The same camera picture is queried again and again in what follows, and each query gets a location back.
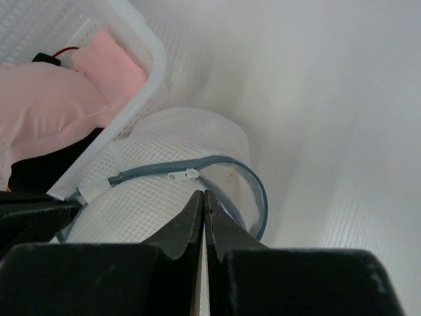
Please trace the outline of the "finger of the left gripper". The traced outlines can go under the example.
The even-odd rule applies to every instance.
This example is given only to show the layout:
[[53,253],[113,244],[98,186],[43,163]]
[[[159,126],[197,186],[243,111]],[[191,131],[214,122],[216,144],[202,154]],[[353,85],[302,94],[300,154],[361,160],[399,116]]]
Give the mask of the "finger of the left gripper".
[[1,257],[19,244],[50,241],[81,208],[47,194],[1,192]]

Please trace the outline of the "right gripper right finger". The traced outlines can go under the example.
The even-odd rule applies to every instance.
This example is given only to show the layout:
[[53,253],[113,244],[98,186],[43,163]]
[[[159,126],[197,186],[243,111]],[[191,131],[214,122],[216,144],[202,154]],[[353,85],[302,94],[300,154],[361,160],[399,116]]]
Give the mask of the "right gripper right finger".
[[204,194],[211,315],[402,315],[384,266],[353,249],[271,249]]

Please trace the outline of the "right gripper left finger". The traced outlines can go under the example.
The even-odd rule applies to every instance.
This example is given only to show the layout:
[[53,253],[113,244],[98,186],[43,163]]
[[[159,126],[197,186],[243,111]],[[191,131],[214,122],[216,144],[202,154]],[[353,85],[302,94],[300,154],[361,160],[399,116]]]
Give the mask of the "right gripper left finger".
[[137,244],[26,243],[1,261],[2,315],[198,315],[204,194]]

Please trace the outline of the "pink garment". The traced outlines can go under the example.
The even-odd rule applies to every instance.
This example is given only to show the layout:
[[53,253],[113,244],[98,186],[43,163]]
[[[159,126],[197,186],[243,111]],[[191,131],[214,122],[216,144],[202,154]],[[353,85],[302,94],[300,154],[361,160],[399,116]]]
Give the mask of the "pink garment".
[[58,151],[107,127],[148,79],[107,28],[70,58],[70,68],[1,64],[2,190],[14,163]]

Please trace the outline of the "black garment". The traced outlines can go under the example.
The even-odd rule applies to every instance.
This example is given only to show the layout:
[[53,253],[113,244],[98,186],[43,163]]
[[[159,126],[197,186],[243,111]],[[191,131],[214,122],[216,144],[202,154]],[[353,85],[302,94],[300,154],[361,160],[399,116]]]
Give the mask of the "black garment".
[[102,131],[102,128],[96,128],[84,139],[66,148],[14,163],[7,190],[45,194]]

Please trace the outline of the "white plastic basket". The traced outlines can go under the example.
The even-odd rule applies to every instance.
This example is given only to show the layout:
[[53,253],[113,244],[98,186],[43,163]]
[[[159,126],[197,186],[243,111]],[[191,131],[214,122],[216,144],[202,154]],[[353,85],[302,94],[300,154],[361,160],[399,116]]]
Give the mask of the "white plastic basket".
[[166,53],[128,1],[1,2],[1,189],[13,164],[101,133],[48,190],[69,196],[162,105]]

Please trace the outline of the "round mesh laundry bag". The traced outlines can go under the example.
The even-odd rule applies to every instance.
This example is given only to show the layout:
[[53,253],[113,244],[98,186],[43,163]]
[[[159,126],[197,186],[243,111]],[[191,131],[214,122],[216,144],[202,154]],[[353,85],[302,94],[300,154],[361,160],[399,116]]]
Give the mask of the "round mesh laundry bag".
[[173,219],[194,192],[205,190],[214,192],[241,228],[261,239],[268,198],[249,164],[249,143],[235,122],[203,109],[159,111],[51,190],[82,205],[58,239],[141,242]]

